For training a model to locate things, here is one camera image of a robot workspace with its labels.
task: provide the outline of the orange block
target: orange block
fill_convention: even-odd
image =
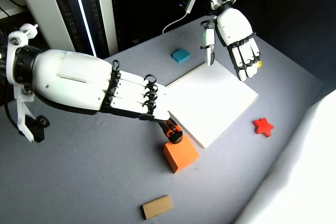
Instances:
[[[178,144],[166,143],[163,148],[173,173],[177,173],[191,165],[199,158],[199,153],[188,135],[183,135],[182,141]]]

